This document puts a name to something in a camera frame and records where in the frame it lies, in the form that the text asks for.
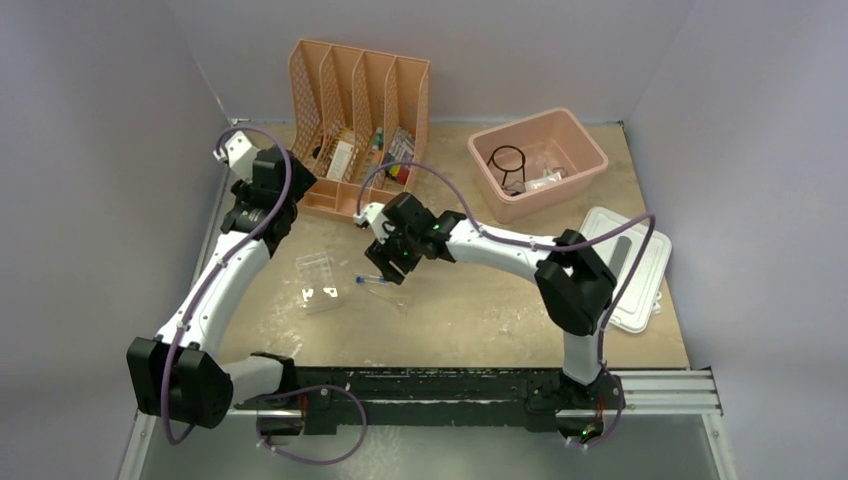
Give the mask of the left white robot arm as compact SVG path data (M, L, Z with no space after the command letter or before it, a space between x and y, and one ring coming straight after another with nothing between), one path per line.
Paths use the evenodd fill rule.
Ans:
M219 425L235 405L261 397L284 409L297 399L289 357L254 353L220 364L223 335L249 286L268 265L298 218L315 175L270 132L249 124L225 129L213 155L237 176L207 264L186 299L151 338L137 337L126 359L138 410L189 429Z

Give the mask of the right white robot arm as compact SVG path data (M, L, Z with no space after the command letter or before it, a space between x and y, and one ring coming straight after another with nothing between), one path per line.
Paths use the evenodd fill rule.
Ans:
M564 399L584 407L599 396L600 324L617 278L592 247L582 245L580 232L532 236L474 224L457 211L435 215L410 193L371 202L353 219L374 233L365 255L390 283L402 284L423 258L483 265L532 283L563 332Z

